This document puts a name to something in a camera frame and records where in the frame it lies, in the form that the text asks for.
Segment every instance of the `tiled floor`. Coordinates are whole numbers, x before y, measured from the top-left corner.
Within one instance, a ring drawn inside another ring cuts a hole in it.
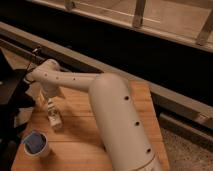
[[[13,67],[25,68],[27,66],[28,61],[9,51],[4,50],[4,52]],[[36,98],[38,91],[39,85],[33,84],[28,93]],[[19,120],[26,121],[30,114],[31,111],[29,109],[23,109]],[[197,136],[196,131],[192,134],[190,129],[186,130],[177,124],[171,123],[163,115],[159,118],[159,123],[171,171],[213,170],[213,141],[211,137],[206,140]]]

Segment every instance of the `wooden table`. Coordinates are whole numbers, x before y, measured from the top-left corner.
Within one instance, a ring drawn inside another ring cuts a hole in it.
[[[163,144],[148,85],[131,82],[133,100],[148,137],[165,171],[169,163]],[[87,93],[62,88],[66,100],[54,98],[63,116],[63,129],[54,132],[49,125],[46,109],[36,107],[25,134],[33,129],[44,132],[52,149],[45,159],[32,158],[18,148],[12,171],[110,171],[111,162],[91,112]]]

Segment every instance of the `cable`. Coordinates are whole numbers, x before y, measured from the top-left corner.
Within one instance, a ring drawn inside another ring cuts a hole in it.
[[[32,84],[32,83],[34,83],[35,82],[35,80],[29,80],[28,78],[27,78],[27,74],[29,74],[30,72],[32,72],[34,69],[35,69],[35,67],[34,68],[30,68],[30,65],[32,64],[32,62],[33,62],[33,58],[34,58],[34,62],[36,63],[36,57],[38,56],[38,54],[41,52],[41,50],[42,50],[42,48],[41,48],[41,46],[38,46],[38,47],[36,47],[35,49],[33,49],[33,51],[31,52],[31,59],[30,59],[30,61],[29,61],[29,64],[27,65],[27,67],[26,67],[26,75],[25,75],[25,81],[27,81],[27,83],[28,84]]]

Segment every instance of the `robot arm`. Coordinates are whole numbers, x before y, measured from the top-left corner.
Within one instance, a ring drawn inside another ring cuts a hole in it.
[[[32,75],[41,83],[48,97],[56,95],[58,86],[88,92],[101,138],[115,171],[162,170],[123,78],[111,73],[63,73],[54,60],[38,66]]]

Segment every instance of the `black wall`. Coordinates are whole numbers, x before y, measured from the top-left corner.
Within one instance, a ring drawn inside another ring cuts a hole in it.
[[[213,106],[212,53],[23,0],[0,20]]]

